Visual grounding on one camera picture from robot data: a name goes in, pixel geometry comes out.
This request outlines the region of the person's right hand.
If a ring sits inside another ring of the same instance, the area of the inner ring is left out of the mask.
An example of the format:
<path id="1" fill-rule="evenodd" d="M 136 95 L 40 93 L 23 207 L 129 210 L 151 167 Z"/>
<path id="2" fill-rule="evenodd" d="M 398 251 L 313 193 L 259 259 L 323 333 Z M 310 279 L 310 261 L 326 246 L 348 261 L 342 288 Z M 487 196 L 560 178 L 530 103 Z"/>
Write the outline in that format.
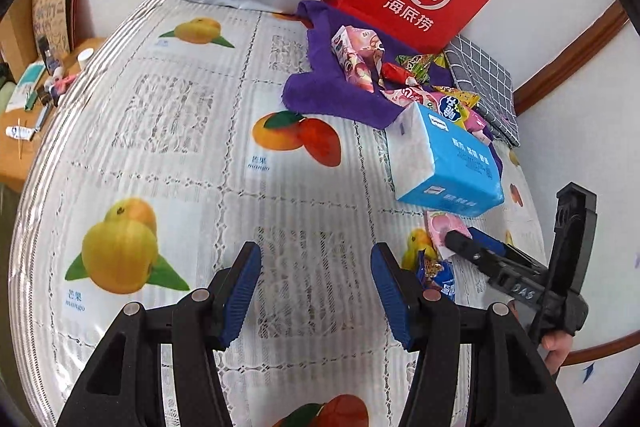
<path id="1" fill-rule="evenodd" d="M 511 300 L 508 307 L 523 329 L 528 329 L 533 321 L 533 312 L 516 300 Z M 553 378 L 558 375 L 561 366 L 572 351 L 573 343 L 574 337 L 564 331 L 553 331 L 542 337 L 538 351 L 544 352 L 544 365 Z"/>

